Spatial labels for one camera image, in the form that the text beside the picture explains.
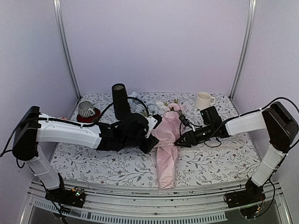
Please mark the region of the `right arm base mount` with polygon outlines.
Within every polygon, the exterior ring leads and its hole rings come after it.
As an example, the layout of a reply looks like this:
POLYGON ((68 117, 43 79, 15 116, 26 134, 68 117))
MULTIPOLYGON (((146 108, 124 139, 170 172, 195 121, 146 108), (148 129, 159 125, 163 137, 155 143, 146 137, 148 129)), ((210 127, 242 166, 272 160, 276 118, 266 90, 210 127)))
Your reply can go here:
POLYGON ((265 199, 263 185, 255 185, 251 178, 246 182, 244 190, 232 190, 224 195, 224 201, 229 208, 246 206, 239 210, 241 216, 245 219, 256 218, 261 211, 265 199))

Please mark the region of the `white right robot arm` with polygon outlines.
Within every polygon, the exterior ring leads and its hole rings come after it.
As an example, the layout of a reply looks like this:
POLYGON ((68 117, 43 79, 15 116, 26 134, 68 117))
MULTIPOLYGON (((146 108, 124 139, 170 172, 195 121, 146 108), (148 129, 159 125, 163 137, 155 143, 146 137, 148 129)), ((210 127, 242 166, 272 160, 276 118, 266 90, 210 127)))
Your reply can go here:
POLYGON ((279 101, 226 120, 221 119, 215 106, 202 110, 200 114, 204 126, 182 134, 175 141, 175 146, 192 147, 213 137, 223 139, 259 130, 267 132, 269 137, 267 152, 248 181, 252 186, 244 190, 241 196, 245 203, 252 203, 260 195, 259 188, 271 178, 296 144, 294 140, 299 133, 297 121, 279 101))

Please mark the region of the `pink flower bouquet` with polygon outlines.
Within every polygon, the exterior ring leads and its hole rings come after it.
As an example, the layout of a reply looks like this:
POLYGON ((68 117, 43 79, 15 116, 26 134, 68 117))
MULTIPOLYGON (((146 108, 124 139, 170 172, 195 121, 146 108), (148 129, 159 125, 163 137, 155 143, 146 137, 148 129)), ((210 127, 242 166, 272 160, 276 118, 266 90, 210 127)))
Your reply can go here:
POLYGON ((159 189, 173 189, 178 156, 178 147, 174 142, 179 138, 179 114, 184 113, 185 108, 177 99, 170 103, 149 101, 145 104, 150 112, 162 116, 161 123, 151 132, 159 139, 158 144, 154 146, 157 184, 159 189))

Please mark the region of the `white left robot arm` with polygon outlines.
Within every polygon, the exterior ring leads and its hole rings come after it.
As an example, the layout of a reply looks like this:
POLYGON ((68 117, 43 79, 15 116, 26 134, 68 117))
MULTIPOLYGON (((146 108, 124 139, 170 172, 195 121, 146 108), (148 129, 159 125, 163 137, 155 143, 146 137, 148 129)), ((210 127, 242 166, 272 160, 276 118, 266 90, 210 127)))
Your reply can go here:
POLYGON ((59 174, 51 167, 38 143, 57 142, 85 146, 99 151, 120 151, 136 147, 148 153, 159 142, 152 131, 161 123, 160 115, 145 117, 129 113, 113 124, 102 122, 78 123, 58 119, 40 113, 38 106, 32 106, 22 117, 15 129, 13 156, 25 162, 60 203, 69 199, 59 174))

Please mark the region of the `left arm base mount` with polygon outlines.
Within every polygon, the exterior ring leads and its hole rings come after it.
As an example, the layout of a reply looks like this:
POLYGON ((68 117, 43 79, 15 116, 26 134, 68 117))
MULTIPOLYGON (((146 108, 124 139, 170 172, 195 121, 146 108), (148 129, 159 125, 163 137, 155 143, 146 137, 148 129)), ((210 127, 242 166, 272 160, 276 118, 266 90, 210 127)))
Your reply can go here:
POLYGON ((69 205, 72 207, 83 208, 85 203, 86 194, 84 190, 79 187, 72 189, 66 189, 64 186, 64 180, 58 173, 59 187, 53 190, 47 190, 45 199, 56 202, 58 204, 69 205))

